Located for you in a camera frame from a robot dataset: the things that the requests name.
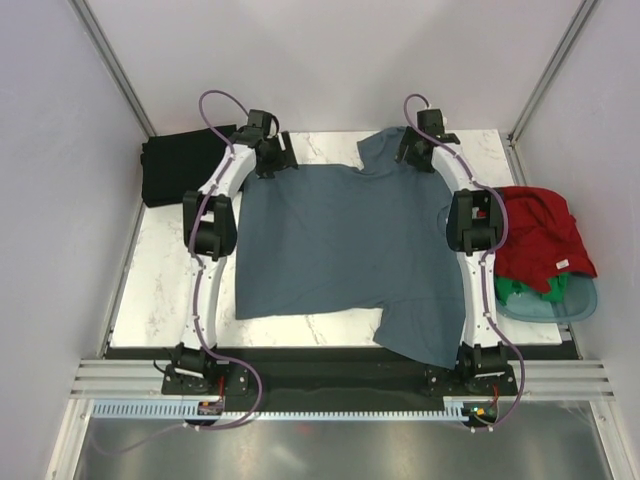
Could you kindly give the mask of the blue-grey t-shirt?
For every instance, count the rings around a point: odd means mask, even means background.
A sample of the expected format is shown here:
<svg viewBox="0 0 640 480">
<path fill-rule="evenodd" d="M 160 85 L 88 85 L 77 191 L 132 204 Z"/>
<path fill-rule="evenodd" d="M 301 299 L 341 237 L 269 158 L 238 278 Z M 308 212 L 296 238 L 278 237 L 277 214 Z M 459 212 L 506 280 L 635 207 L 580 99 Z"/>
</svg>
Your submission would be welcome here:
<svg viewBox="0 0 640 480">
<path fill-rule="evenodd" d="M 455 365 L 465 299 L 445 235 L 452 196 L 440 174 L 396 161 L 403 135 L 391 127 L 361 140 L 361 168 L 303 165 L 246 178 L 238 319 L 378 308 L 378 345 Z"/>
</svg>

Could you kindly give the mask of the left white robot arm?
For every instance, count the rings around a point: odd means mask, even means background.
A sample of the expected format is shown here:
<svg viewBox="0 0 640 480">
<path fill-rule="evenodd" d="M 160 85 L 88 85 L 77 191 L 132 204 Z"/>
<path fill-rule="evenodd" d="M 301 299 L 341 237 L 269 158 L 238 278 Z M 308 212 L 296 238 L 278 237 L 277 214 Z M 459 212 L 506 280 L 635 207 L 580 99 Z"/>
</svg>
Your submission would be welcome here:
<svg viewBox="0 0 640 480">
<path fill-rule="evenodd" d="M 227 139 L 219 165 L 196 191 L 182 200 L 183 239 L 191 257 L 191 300 L 182 339 L 169 351 L 164 368 L 165 395 L 222 395 L 230 361 L 208 354 L 216 348 L 217 305 L 227 258 L 234 252 L 238 227 L 233 200 L 252 173 L 272 179 L 297 168 L 290 134 L 277 117 L 251 110 L 247 123 Z"/>
</svg>

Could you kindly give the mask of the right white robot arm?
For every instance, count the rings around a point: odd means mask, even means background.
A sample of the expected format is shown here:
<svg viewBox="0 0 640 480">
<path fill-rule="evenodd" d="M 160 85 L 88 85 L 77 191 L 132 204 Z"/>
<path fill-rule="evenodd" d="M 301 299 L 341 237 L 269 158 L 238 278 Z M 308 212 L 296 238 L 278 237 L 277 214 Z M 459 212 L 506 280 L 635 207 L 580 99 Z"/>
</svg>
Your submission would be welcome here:
<svg viewBox="0 0 640 480">
<path fill-rule="evenodd" d="M 464 286 L 465 325 L 451 376 L 470 395 L 514 395 L 518 391 L 509 364 L 509 346 L 495 328 L 495 252 L 504 237 L 504 202 L 481 181 L 455 148 L 439 109 L 425 107 L 409 123 L 396 154 L 398 163 L 439 173 L 452 193 L 445 238 L 457 255 Z"/>
</svg>

